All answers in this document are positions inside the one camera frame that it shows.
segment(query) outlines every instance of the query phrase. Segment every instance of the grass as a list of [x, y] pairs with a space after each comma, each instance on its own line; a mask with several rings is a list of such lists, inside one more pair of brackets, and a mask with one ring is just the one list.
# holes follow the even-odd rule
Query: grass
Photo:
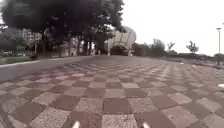
[[0, 58], [0, 65], [13, 64], [13, 63], [19, 63], [19, 62], [27, 62], [27, 61], [32, 61], [32, 60], [29, 57], [27, 57], [27, 56], [22, 56], [22, 57], [2, 57], [2, 58]]

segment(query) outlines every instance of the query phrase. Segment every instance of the overcast sky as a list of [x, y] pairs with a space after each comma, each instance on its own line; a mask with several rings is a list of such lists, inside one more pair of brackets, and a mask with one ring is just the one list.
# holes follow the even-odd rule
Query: overcast sky
[[124, 0], [123, 25], [133, 28], [137, 42], [152, 43], [153, 38], [165, 44], [174, 42], [174, 50], [188, 52], [192, 40], [200, 54], [218, 52], [217, 27], [221, 31], [221, 52], [224, 53], [223, 0]]

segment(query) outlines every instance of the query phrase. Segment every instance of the spherical sculpture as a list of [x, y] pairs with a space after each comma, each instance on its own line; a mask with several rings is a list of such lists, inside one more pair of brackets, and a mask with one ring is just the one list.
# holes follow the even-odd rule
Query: spherical sculpture
[[120, 45], [124, 46], [129, 53], [131, 52], [132, 44], [136, 41], [136, 33], [129, 27], [124, 28], [126, 30], [126, 33], [121, 33], [119, 31], [113, 32], [115, 36], [105, 42], [105, 50], [110, 52], [110, 49], [113, 46]]

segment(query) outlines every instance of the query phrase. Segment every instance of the lamp post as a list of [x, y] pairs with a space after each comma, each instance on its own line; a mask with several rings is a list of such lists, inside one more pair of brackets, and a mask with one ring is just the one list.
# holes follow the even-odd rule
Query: lamp post
[[[220, 31], [221, 31], [221, 28], [217, 28], [218, 32], [219, 32], [219, 55], [220, 55]], [[217, 64], [219, 65], [220, 64], [220, 57], [218, 56], [218, 62]]]

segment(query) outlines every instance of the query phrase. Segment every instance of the building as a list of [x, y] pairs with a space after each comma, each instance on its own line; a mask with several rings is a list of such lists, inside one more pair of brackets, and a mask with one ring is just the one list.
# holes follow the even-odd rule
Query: building
[[39, 41], [42, 37], [40, 33], [34, 33], [26, 29], [20, 30], [18, 33], [27, 43], [34, 43], [35, 41]]

